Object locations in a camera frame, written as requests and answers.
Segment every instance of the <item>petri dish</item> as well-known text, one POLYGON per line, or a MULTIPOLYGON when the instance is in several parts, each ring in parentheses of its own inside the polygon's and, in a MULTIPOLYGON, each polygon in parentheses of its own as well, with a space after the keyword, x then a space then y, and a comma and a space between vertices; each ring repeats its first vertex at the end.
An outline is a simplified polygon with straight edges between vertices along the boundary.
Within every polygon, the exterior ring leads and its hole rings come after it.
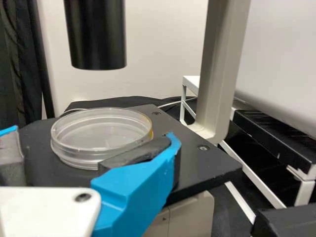
POLYGON ((65 164, 97 170, 98 162, 153 138, 146 115, 123 108, 99 108, 61 117, 51 128, 51 148, 65 164))

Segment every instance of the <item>screw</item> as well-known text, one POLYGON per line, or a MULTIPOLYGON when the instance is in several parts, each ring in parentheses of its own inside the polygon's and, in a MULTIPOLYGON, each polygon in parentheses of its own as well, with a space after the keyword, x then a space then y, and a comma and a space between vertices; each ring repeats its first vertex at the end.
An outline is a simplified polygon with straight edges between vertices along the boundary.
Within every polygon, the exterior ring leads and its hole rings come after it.
POLYGON ((209 146, 206 146, 206 145, 198 145, 198 148, 199 148, 201 151, 207 151, 207 150, 209 150, 209 146))
POLYGON ((75 201, 77 202, 84 202, 87 201, 91 198, 90 194, 79 194, 76 198, 75 201))

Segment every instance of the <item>white cable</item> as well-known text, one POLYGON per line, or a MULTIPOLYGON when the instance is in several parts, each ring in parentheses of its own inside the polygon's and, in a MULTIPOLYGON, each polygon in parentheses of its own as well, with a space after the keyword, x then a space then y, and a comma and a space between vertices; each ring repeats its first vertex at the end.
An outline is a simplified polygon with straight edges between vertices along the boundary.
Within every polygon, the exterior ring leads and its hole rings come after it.
POLYGON ((71 112, 71 111, 77 111, 77 110, 81 111, 81 110, 87 110, 87 109, 84 109, 84 108, 75 108, 75 109, 70 109, 70 110, 67 110, 67 111, 63 112, 60 116, 62 116, 62 115, 64 115, 64 114, 66 114, 66 113, 68 113, 68 112, 71 112))
MULTIPOLYGON (((187 102, 187 101, 190 101, 190 100, 195 100, 196 98, 197 97, 193 97, 193 98, 187 99, 185 101, 187 102)), ((167 107, 167 106, 170 106, 170 105, 176 105, 176 104, 179 104, 179 103, 181 103, 181 100, 175 101, 175 102, 171 102, 171 103, 168 103, 168 104, 164 104, 164 105, 160 105, 160 106, 158 106, 158 108, 163 108, 163 107, 167 107)))

